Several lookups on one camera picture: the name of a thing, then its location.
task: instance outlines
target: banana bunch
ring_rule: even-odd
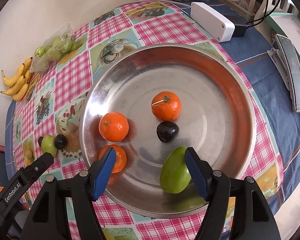
[[[32,75],[29,70],[31,62],[32,57],[27,58],[24,63],[19,66],[16,73],[11,78],[6,77],[3,70],[1,70],[3,84],[9,87],[9,89],[1,91],[0,93],[12,96],[12,99],[15,101],[20,101],[26,94],[29,87],[29,81]]]

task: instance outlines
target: metal tray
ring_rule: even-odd
[[[180,133],[170,143],[157,138],[160,120],[151,112],[151,100],[161,91],[174,92],[182,102],[175,120]],[[232,178],[241,178],[249,165],[256,140],[249,93],[234,70],[202,49],[151,45],[113,62],[91,88],[81,118],[80,143],[87,167],[103,146],[112,144],[98,131],[100,118],[112,111],[129,122],[128,135],[117,143],[128,163],[111,176],[106,194],[132,212],[175,218],[205,209],[191,182],[179,194],[160,188],[162,164],[179,146],[193,147],[213,169]]]

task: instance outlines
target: black plum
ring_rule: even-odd
[[[157,126],[157,136],[160,141],[170,142],[179,133],[179,126],[170,121],[164,121]]]
[[[68,140],[67,140],[66,136],[64,136],[63,134],[58,134],[54,139],[54,146],[59,150],[64,149],[66,147],[67,143],[68,143]]]
[[[40,136],[40,137],[39,137],[39,139],[38,139],[38,144],[39,144],[39,147],[41,147],[42,140],[43,140],[43,137],[42,137],[42,136]]]

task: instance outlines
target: white power supply box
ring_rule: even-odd
[[[234,32],[234,24],[221,13],[203,2],[191,3],[191,17],[217,42],[229,41]]]

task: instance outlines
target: cable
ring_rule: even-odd
[[[158,1],[159,1],[159,2],[172,3],[172,4],[178,4],[178,5],[182,5],[182,6],[191,8],[191,5],[188,5],[188,4],[184,4],[184,3],[181,3],[181,2],[174,2],[174,1],[166,1],[166,0],[142,0],[142,1],[128,2],[128,3],[125,3],[125,4],[120,5],[119,7],[124,6],[124,5],[128,5],[128,4],[131,4],[131,3],[158,2]]]
[[[280,1],[281,1],[281,0],[278,0],[278,1],[277,1],[276,5],[273,7],[273,9],[272,9],[270,12],[268,12],[268,13],[266,14],[266,17],[268,17],[270,14],[272,14],[272,13],[274,12],[274,10],[278,7]],[[247,22],[247,23],[253,23],[253,22],[259,21],[259,20],[262,20],[262,18],[263,18],[263,17],[261,17],[261,18],[259,18],[259,19],[256,19],[256,20],[253,20],[253,21],[250,21],[250,22]]]
[[[261,21],[256,23],[256,24],[253,24],[253,25],[249,25],[248,28],[251,28],[251,27],[254,27],[254,26],[257,26],[259,25],[260,23],[262,23],[265,18],[266,18],[266,14],[267,14],[267,10],[268,10],[268,3],[269,3],[269,0],[266,1],[266,8],[265,8],[265,13],[263,14],[263,17],[261,18]]]

